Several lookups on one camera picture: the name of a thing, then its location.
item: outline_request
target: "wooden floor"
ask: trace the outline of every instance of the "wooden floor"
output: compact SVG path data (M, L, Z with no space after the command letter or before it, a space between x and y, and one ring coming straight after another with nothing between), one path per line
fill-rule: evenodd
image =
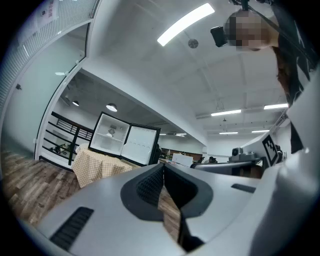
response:
M73 172L43 160L1 152L3 192L15 215L36 226L39 221L66 198L80 190ZM163 187L158 209L164 213L164 227L177 241L180 211Z

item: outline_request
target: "black metal railing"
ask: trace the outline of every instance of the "black metal railing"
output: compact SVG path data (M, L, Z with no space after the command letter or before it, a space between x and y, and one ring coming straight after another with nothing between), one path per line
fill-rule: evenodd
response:
M53 146L49 148L47 146L42 145L42 147L44 149L50 151L51 153L54 153L57 156L60 156L64 159L68 159L68 165L70 166L71 162L73 161L73 156L77 154L75 152L76 147L79 146L79 144L76 143L77 138L83 139L85 141L90 141L94 131L90 128L87 128L87 127L81 125L81 124L78 124L74 121L71 121L56 112L52 112L51 115L57 118L57 122L56 122L56 124L54 124L50 121L48 123L51 126L58 128L61 131L64 131L70 135L73 135L73 139L72 139L72 141L69 139L66 139L66 138L48 130L48 128L47 128L45 131L48 134L51 134L51 135L57 137L58 139L63 140L69 144L66 144L66 143L58 144L58 143L55 143L45 137L43 139L46 142L49 142Z

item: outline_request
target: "open refrigerator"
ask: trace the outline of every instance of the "open refrigerator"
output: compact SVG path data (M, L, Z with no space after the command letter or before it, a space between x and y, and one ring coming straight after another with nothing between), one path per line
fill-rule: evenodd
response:
M88 148L146 166L153 162L160 130L158 127L129 123L101 112Z

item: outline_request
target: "checkered tablecloth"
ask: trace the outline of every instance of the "checkered tablecloth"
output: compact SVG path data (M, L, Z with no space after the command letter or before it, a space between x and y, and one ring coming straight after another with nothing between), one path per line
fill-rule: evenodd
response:
M86 148L77 150L72 163L72 170L81 188L101 178L125 173L139 167L126 160L99 154Z

